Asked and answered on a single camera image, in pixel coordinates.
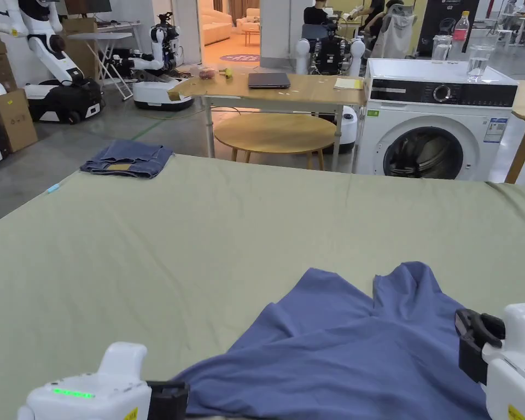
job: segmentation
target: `water glass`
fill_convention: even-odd
[[[432,63],[443,63],[447,58],[447,53],[451,48],[451,36],[435,36],[434,46],[431,51]]]
[[[490,55],[494,51],[492,45],[472,45],[469,47],[469,68],[467,74],[472,77],[479,77],[485,73],[490,60]]]

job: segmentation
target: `plastic bottle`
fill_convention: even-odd
[[[460,59],[463,59],[463,46],[465,45],[465,41],[467,39],[467,33],[469,33],[469,11],[465,10],[463,12],[463,15],[460,17],[459,21],[455,25],[455,29],[453,30],[453,39],[451,41],[451,50],[449,51],[447,60],[448,61],[459,61]]]

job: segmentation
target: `green led light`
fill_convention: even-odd
[[[52,390],[52,392],[54,392],[55,394],[63,394],[63,395],[68,395],[68,396],[75,396],[77,398],[95,398],[95,395],[93,395],[93,394],[79,393],[77,391],[69,391],[67,389],[55,388],[55,389]]]

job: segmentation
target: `blue cloth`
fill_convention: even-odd
[[[458,367],[454,312],[431,270],[407,262],[374,299],[311,269],[230,350],[176,379],[187,414],[292,420],[490,419]]]
[[[173,150],[132,140],[114,140],[80,170],[97,174],[152,179],[165,167]]]

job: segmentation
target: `rug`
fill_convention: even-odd
[[[259,54],[230,54],[220,57],[223,61],[255,63],[261,60]]]

